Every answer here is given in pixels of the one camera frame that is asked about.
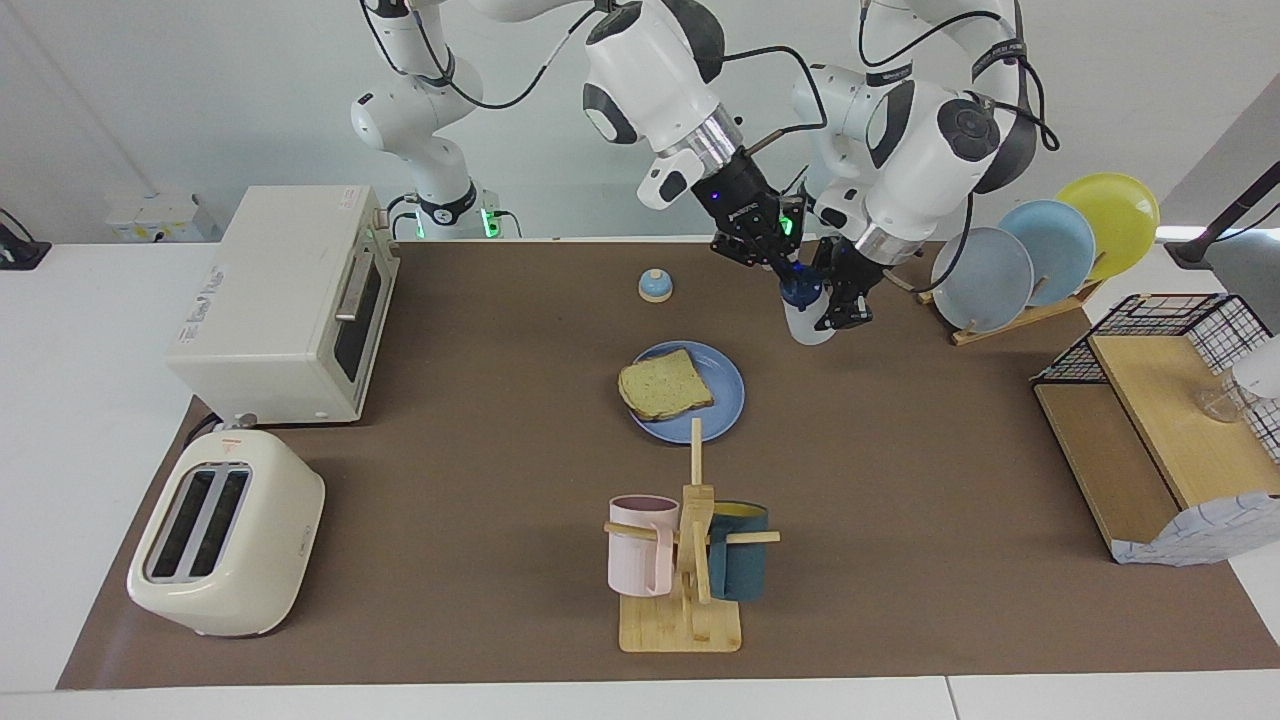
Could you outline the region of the white squeeze bottle blue cap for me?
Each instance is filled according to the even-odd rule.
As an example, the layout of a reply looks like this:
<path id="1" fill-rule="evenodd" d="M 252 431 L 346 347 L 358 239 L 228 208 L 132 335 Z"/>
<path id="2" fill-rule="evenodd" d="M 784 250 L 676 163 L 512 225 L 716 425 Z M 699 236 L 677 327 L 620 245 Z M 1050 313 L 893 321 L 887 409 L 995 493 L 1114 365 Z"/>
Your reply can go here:
<path id="1" fill-rule="evenodd" d="M 780 296 L 788 332 L 796 342 L 817 346 L 835 336 L 835 329 L 823 319 L 831 293 L 819 272 L 795 263 L 794 274 L 780 279 Z"/>

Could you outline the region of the toasted bread slice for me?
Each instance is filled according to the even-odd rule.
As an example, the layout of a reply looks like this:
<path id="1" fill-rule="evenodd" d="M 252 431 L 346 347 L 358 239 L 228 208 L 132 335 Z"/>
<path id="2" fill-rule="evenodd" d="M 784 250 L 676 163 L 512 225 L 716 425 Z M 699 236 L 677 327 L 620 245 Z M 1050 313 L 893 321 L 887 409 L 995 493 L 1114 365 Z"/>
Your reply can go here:
<path id="1" fill-rule="evenodd" d="M 625 366 L 617 387 L 630 411 L 643 421 L 672 419 L 716 401 L 686 348 Z"/>

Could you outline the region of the grey plate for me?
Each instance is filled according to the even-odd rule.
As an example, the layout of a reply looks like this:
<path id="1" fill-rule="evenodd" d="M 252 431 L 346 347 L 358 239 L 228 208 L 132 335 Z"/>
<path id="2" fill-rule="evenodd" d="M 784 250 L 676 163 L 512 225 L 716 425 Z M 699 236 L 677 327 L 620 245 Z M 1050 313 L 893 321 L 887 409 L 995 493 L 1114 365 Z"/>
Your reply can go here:
<path id="1" fill-rule="evenodd" d="M 945 283 L 933 290 L 933 300 L 951 325 L 975 333 L 997 331 L 1011 323 L 1028 305 L 1036 277 L 1023 243 L 1000 228 L 980 227 L 969 232 L 965 247 L 950 240 L 934 260 L 932 279 L 957 263 Z"/>

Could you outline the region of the blue round plate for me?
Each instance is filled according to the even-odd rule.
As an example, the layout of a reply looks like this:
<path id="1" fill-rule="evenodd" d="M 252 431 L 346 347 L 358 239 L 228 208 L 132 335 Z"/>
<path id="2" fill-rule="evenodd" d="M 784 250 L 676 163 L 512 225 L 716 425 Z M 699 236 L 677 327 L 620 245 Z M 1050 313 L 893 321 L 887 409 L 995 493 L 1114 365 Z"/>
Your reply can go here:
<path id="1" fill-rule="evenodd" d="M 673 419 L 645 421 L 631 413 L 637 427 L 648 434 L 672 445 L 690 445 L 692 419 L 701 419 L 701 439 L 710 442 L 728 432 L 745 407 L 746 391 L 737 366 L 718 348 L 691 340 L 672 340 L 641 351 L 634 361 L 657 357 L 685 348 L 714 402 L 681 414 Z"/>

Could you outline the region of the wooden plate rack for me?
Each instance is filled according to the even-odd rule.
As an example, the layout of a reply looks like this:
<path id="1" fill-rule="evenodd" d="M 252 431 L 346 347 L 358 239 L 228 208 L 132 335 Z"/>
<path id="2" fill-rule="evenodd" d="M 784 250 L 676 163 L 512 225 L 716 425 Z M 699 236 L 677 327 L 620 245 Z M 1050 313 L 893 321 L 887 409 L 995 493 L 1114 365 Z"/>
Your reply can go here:
<path id="1" fill-rule="evenodd" d="M 1102 284 L 1101 281 L 1087 282 L 1062 301 L 1028 307 L 1033 278 L 1033 270 L 1025 268 L 1016 269 L 1010 277 L 997 272 L 963 273 L 932 291 L 914 293 L 913 297 L 919 304 L 934 304 L 940 314 L 951 309 L 952 315 L 945 319 L 961 322 L 961 325 L 950 334 L 950 342 L 964 346 L 1082 309 Z"/>

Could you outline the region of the light blue plate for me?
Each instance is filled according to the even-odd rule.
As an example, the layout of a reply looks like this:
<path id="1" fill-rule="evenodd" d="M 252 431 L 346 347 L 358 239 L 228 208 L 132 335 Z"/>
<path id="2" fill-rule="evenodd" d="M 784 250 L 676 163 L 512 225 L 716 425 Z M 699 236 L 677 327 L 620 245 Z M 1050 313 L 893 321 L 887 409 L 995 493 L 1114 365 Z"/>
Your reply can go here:
<path id="1" fill-rule="evenodd" d="M 1073 206 L 1052 199 L 1024 202 L 998 222 L 1027 250 L 1033 265 L 1032 307 L 1074 295 L 1094 264 L 1094 233 Z"/>

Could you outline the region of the yellow plate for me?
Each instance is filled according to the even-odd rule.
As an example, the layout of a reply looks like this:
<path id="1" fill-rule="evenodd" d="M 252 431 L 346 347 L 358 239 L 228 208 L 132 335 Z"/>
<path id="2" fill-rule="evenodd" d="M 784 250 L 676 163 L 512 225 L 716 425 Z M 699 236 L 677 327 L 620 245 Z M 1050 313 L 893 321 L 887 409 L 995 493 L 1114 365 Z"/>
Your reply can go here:
<path id="1" fill-rule="evenodd" d="M 1094 234 L 1094 260 L 1088 283 L 1119 275 L 1151 250 L 1160 224 L 1153 193 L 1134 177 L 1116 172 L 1083 176 L 1055 196 L 1075 208 Z"/>

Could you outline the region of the dark teal mug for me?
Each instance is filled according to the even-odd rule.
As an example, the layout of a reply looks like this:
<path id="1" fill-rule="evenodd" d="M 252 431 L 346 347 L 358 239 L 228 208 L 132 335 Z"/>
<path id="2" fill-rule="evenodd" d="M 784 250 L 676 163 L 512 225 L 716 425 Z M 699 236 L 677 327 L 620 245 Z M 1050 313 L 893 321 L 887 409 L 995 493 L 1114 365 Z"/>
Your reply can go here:
<path id="1" fill-rule="evenodd" d="M 765 544 L 731 544 L 735 533 L 769 529 L 769 510 L 751 502 L 716 502 L 709 543 L 708 570 L 710 596 L 716 600 L 750 602 L 763 596 L 765 585 Z"/>

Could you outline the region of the pink mug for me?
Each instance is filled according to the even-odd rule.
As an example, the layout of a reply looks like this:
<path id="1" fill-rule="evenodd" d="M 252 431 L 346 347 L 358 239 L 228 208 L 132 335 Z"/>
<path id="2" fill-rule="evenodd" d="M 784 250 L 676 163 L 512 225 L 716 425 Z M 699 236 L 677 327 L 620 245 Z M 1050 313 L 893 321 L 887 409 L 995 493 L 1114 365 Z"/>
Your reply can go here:
<path id="1" fill-rule="evenodd" d="M 680 505 L 673 498 L 625 495 L 611 500 L 611 521 L 654 533 L 652 539 L 609 534 L 607 580 L 612 591 L 632 597 L 671 593 L 678 516 Z"/>

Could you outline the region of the wooden mug tree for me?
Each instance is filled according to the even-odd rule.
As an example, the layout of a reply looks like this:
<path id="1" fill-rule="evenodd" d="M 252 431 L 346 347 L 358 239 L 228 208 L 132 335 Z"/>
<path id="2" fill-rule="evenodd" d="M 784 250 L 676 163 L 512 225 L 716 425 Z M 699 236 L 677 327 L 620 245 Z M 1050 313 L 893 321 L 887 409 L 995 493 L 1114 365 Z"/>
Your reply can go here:
<path id="1" fill-rule="evenodd" d="M 620 600 L 618 646 L 628 653 L 727 653 L 742 644 L 739 603 L 710 592 L 709 538 L 716 492 L 703 482 L 701 419 L 691 420 L 691 482 L 684 487 L 677 529 L 605 521 L 611 536 L 668 544 L 669 592 Z"/>

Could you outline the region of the clear glass cup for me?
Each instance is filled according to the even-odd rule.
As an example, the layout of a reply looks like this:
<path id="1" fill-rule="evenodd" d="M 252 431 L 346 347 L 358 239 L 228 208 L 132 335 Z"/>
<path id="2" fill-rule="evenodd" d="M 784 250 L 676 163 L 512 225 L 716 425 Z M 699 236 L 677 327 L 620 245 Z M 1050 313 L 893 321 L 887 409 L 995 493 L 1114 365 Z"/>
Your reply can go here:
<path id="1" fill-rule="evenodd" d="M 1197 391 L 1196 405 L 1216 421 L 1235 423 L 1244 418 L 1251 400 L 1247 391 L 1228 382 L 1224 386 Z"/>

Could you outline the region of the white object on shelf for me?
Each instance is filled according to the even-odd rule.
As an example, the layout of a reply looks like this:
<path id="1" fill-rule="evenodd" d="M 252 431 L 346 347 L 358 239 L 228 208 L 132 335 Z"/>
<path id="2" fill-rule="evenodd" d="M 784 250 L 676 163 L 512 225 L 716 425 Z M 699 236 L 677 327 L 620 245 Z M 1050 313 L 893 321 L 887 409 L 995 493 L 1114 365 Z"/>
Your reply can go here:
<path id="1" fill-rule="evenodd" d="M 1280 334 L 1235 360 L 1230 383 L 1257 398 L 1280 398 Z"/>

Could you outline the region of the brown table mat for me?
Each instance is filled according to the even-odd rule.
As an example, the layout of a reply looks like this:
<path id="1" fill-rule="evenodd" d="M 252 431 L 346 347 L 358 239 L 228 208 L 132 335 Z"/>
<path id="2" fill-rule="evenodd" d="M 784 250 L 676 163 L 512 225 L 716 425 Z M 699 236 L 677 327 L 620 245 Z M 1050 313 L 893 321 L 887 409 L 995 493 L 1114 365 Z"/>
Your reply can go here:
<path id="1" fill-rule="evenodd" d="M 1280 667 L 1231 568 L 1119 565 L 1030 378 L 1070 313 L 969 347 L 879 286 L 873 323 L 803 347 L 774 277 L 692 243 L 407 243 L 362 420 L 280 429 L 325 482 L 300 596 L 220 639 L 125 592 L 154 482 L 61 688 L 1146 673 Z M 640 297 L 652 268 L 675 283 Z M 676 497 L 689 451 L 618 370 L 667 340 L 724 352 L 741 418 L 704 450 L 781 541 L 732 653 L 625 653 L 607 505 Z"/>

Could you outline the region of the cream toaster oven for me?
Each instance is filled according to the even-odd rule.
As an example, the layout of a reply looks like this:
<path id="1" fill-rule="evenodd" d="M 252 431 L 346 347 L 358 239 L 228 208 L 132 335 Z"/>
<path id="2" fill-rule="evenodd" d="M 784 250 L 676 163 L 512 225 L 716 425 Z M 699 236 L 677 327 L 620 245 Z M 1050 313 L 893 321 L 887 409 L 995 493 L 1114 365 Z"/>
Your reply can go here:
<path id="1" fill-rule="evenodd" d="M 253 186 L 168 368 L 239 427 L 357 421 L 401 261 L 366 184 Z"/>

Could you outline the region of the cream two-slot toaster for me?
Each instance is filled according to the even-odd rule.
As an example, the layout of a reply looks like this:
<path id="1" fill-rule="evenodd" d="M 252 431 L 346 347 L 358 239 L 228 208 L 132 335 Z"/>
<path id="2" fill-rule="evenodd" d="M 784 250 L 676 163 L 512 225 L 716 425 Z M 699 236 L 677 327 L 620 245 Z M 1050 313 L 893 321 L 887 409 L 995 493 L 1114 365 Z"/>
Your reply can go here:
<path id="1" fill-rule="evenodd" d="M 300 593 L 324 501 L 323 478 L 274 434 L 202 436 L 163 486 L 128 594 L 201 635 L 269 633 Z"/>

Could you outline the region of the black stand base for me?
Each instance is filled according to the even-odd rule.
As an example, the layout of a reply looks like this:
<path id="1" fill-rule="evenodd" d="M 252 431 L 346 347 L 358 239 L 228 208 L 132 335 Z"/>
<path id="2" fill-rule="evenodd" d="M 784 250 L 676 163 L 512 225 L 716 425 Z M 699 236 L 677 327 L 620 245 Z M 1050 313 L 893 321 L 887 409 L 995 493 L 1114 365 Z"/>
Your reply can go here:
<path id="1" fill-rule="evenodd" d="M 28 228 L 5 208 L 0 208 L 0 270 L 33 270 L 52 245 L 36 240 Z"/>

